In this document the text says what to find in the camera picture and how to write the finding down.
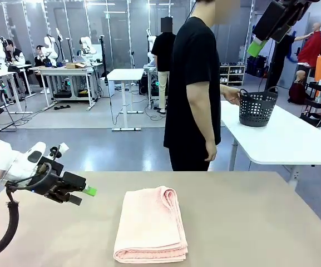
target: folded towel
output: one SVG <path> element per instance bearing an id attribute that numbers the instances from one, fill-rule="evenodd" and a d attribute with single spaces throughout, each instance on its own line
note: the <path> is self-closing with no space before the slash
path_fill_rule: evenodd
<path id="1" fill-rule="evenodd" d="M 113 257 L 120 263 L 173 263 L 186 259 L 187 242 L 174 189 L 127 192 Z"/>

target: white pants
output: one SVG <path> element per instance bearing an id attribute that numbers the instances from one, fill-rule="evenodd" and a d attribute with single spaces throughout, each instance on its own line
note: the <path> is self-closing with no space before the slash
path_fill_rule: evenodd
<path id="1" fill-rule="evenodd" d="M 158 71 L 160 109 L 165 109 L 165 88 L 167 79 L 169 79 L 169 71 Z"/>

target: beige table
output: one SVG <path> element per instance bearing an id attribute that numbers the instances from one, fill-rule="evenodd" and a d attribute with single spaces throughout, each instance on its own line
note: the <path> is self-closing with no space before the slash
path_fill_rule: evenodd
<path id="1" fill-rule="evenodd" d="M 98 188 L 96 197 L 78 194 L 81 206 L 28 191 L 14 194 L 19 228 L 0 254 L 0 267 L 128 266 L 112 258 L 124 194 L 159 185 L 177 191 L 189 254 L 182 263 L 156 266 L 321 267 L 321 221 L 276 173 L 81 175 Z M 8 221 L 6 201 L 1 193 L 0 238 Z"/>

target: shoe rack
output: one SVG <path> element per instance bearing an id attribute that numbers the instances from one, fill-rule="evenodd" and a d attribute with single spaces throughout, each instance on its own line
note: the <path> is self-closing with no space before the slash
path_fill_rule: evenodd
<path id="1" fill-rule="evenodd" d="M 242 86 L 245 65 L 220 66 L 220 83 L 228 86 Z"/>

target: chair leg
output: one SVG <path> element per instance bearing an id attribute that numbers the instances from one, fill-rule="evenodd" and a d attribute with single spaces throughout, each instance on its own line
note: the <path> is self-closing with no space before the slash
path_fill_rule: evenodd
<path id="1" fill-rule="evenodd" d="M 8 111 L 8 108 L 7 108 L 6 106 L 4 106 L 4 108 L 7 110 L 7 113 L 8 113 L 8 115 L 9 115 L 9 117 L 11 118 L 11 121 L 13 122 L 14 128 L 17 129 L 16 123 L 15 123 L 14 120 L 12 119 L 12 116 L 11 116 L 10 112 Z"/>

